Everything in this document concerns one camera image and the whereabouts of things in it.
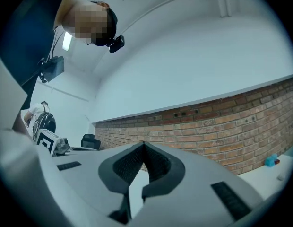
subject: white ceiling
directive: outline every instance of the white ceiling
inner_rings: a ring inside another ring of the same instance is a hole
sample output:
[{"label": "white ceiling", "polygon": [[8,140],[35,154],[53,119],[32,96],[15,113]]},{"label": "white ceiling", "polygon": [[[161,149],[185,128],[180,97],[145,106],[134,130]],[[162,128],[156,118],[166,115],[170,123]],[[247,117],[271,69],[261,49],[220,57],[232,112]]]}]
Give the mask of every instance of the white ceiling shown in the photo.
[{"label": "white ceiling", "polygon": [[64,56],[65,66],[69,65],[86,73],[93,73],[97,79],[106,77],[135,50],[164,33],[165,30],[197,16],[220,16],[217,0],[102,1],[107,2],[117,15],[116,35],[124,35],[125,46],[116,53],[110,54],[106,46],[87,46],[80,40],[72,39],[70,49],[66,52],[62,49],[62,37],[54,52],[56,55]]}]

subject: white wall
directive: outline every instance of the white wall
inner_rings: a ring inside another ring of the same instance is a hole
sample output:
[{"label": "white wall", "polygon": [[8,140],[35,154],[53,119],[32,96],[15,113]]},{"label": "white wall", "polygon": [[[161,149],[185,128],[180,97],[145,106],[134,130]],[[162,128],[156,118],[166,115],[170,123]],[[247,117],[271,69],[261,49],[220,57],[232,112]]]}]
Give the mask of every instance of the white wall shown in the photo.
[{"label": "white wall", "polygon": [[293,48],[260,17],[196,19],[135,51],[102,82],[94,122],[231,96],[293,75]]},{"label": "white wall", "polygon": [[71,147],[80,147],[84,134],[94,132],[89,121],[90,102],[95,99],[98,82],[73,69],[68,62],[66,72],[43,84],[38,79],[31,105],[46,101],[56,121],[56,134],[66,137]]}]

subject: person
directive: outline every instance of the person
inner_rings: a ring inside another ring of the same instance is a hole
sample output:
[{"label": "person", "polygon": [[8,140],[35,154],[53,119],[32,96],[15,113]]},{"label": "person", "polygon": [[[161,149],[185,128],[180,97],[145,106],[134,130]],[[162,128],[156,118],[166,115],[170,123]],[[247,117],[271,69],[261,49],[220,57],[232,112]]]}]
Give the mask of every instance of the person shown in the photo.
[{"label": "person", "polygon": [[[58,26],[86,44],[97,46],[106,45],[116,34],[117,17],[102,1],[10,0],[0,8],[4,8],[0,17],[0,57],[27,93],[21,110],[30,106],[38,78],[34,74],[39,61],[50,55]],[[20,112],[13,129],[29,136]]]},{"label": "person", "polygon": [[49,105],[46,101],[43,101],[40,104],[33,104],[24,116],[24,122],[28,128],[28,133],[32,139],[33,139],[33,125],[43,112],[47,112],[47,113],[50,112]]}]

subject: black slot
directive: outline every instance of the black slot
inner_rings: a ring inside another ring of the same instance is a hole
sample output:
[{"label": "black slot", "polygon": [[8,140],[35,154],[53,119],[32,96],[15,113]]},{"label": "black slot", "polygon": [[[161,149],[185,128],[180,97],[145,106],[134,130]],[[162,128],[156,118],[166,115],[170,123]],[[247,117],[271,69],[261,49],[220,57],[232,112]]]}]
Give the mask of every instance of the black slot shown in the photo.
[{"label": "black slot", "polygon": [[77,166],[80,166],[80,165],[81,164],[78,161],[73,161],[73,162],[69,162],[69,163],[66,163],[66,164],[57,165],[57,168],[60,171],[63,171],[63,170],[74,168],[74,167],[77,167]]},{"label": "black slot", "polygon": [[213,184],[211,187],[214,189],[215,193],[230,212],[234,220],[237,221],[251,212],[251,209],[225,182]]}]

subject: ceiling light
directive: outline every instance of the ceiling light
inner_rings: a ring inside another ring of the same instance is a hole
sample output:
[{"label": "ceiling light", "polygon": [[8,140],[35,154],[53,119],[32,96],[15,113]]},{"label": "ceiling light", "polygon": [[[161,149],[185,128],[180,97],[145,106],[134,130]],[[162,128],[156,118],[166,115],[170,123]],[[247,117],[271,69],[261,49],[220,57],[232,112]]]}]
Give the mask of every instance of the ceiling light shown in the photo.
[{"label": "ceiling light", "polygon": [[65,33],[65,37],[63,38],[62,48],[65,51],[69,50],[70,44],[71,44],[72,35],[70,35],[68,32]]}]

